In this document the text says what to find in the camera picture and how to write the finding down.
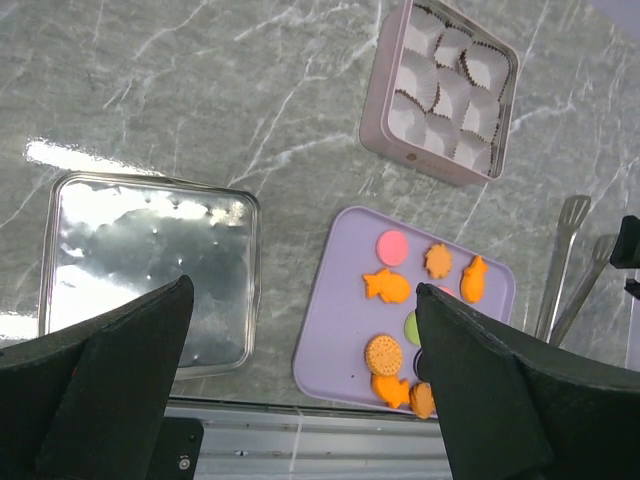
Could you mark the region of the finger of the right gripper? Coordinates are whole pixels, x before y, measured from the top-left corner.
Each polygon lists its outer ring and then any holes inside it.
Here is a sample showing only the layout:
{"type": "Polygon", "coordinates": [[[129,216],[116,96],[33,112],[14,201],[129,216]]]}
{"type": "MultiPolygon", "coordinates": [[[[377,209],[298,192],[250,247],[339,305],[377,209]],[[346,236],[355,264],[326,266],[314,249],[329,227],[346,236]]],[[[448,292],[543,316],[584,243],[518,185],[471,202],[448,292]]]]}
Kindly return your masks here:
{"type": "Polygon", "coordinates": [[[639,242],[640,219],[627,215],[621,221],[609,263],[616,269],[637,270],[640,264],[639,242]]]}

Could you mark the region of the orange pineapple cookie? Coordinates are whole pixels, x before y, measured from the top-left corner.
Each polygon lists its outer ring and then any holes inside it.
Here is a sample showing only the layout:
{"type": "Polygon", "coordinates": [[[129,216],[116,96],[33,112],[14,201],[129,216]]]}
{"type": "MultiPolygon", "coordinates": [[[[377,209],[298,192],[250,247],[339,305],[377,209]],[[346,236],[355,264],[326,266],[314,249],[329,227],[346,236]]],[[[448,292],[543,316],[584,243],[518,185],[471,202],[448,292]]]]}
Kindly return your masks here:
{"type": "Polygon", "coordinates": [[[488,265],[482,256],[475,256],[471,264],[464,270],[460,283],[460,293],[467,303],[479,302],[485,293],[488,265]]]}

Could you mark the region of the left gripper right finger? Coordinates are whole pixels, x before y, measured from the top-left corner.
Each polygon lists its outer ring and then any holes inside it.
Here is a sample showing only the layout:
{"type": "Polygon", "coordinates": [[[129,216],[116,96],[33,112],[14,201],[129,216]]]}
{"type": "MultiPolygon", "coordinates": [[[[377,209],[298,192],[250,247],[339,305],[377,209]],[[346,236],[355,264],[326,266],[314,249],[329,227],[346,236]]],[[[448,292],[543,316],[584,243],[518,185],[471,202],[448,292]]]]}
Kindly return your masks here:
{"type": "Polygon", "coordinates": [[[421,283],[422,379],[456,479],[636,479],[638,373],[553,347],[421,283]]]}

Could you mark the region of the metal tongs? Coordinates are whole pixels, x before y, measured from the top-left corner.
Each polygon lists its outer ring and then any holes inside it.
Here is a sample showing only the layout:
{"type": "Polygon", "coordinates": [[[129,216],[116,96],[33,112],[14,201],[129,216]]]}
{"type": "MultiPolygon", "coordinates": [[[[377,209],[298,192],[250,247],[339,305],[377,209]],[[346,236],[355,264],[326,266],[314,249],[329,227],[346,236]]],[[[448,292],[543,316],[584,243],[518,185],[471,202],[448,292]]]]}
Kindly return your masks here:
{"type": "Polygon", "coordinates": [[[590,196],[577,194],[566,198],[560,211],[555,245],[534,334],[537,339],[552,346],[559,346],[566,337],[600,274],[609,264],[618,238],[617,234],[605,234],[597,239],[587,270],[564,310],[558,313],[575,237],[589,213],[590,206],[590,196]]]}

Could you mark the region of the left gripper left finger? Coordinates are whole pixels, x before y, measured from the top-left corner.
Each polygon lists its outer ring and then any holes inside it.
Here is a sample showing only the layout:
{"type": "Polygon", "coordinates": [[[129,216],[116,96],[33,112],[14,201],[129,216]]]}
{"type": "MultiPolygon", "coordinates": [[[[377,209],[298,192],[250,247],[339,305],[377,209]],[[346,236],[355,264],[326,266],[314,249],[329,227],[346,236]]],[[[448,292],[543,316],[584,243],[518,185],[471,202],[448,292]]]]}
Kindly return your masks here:
{"type": "Polygon", "coordinates": [[[143,479],[189,329],[183,275],[1,351],[4,479],[143,479]]]}

